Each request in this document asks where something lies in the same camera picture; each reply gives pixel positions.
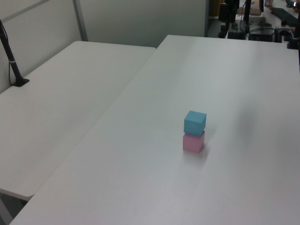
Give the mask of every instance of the black cable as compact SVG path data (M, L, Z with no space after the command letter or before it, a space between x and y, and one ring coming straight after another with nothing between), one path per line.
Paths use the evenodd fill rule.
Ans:
M246 2L244 3L244 5L242 6L242 12L240 14L240 30L249 38L249 36L247 35L247 33L242 29L242 18L243 18L243 10L244 10L244 6L245 6Z
M5 30L4 26L3 26L3 24L2 24L2 28L4 30L4 33L5 33L5 36L6 36L6 40L8 41L8 34L6 33L6 30ZM9 80L9 85L12 86L11 85L11 81L10 81L10 62L9 62L9 60L8 60L8 80Z
M11 81L10 81L10 62L8 62L8 80L9 80L9 84L11 85Z
M275 30L275 29L274 28L256 28L256 29L249 31L249 33L260 31L260 30Z

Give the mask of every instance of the pink cube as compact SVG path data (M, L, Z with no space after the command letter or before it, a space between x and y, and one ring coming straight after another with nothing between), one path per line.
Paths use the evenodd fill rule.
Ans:
M204 136L205 131L203 131L200 137L195 135L184 134L183 150L199 153L204 147Z

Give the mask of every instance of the stacked cubes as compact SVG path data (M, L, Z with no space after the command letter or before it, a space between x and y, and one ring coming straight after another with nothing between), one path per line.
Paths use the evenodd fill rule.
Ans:
M189 111L184 119L183 150L199 153L204 147L206 114Z

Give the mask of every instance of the wall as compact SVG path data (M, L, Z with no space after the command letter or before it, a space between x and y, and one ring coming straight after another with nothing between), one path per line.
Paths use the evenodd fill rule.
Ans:
M3 25L22 76L81 40L72 0L46 1ZM0 93L8 87L8 59L0 45Z
M89 41L158 47L168 34L203 37L206 0L77 0Z

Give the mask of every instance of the table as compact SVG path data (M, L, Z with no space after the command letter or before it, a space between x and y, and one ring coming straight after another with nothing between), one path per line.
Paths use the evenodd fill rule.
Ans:
M12 225L298 225L299 96L296 50L168 36Z
M29 200L155 51L74 42L0 95L0 192Z

